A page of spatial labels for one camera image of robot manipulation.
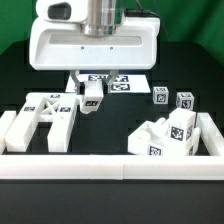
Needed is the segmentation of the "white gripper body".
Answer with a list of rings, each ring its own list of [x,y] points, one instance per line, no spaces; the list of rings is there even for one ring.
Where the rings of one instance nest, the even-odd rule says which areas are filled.
[[[37,70],[138,70],[156,63],[160,19],[124,0],[37,0],[29,62]]]

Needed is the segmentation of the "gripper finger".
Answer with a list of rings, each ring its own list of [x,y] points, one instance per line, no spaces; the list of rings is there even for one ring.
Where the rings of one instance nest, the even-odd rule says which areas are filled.
[[[71,70],[70,71],[70,77],[72,78],[72,80],[75,84],[75,90],[76,90],[77,94],[80,93],[80,87],[81,87],[81,83],[78,80],[78,76],[79,76],[79,71],[78,70]]]
[[[106,85],[107,85],[107,92],[110,92],[111,86],[113,84],[113,82],[116,80],[116,78],[119,75],[119,71],[118,70],[110,70],[109,71],[109,75],[106,78]]]

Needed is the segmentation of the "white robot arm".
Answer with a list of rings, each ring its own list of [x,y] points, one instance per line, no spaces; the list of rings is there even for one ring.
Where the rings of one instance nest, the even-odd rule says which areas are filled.
[[[78,91],[85,70],[107,71],[110,85],[122,70],[156,63],[160,19],[129,11],[125,0],[37,0],[29,63],[36,70],[67,70]]]

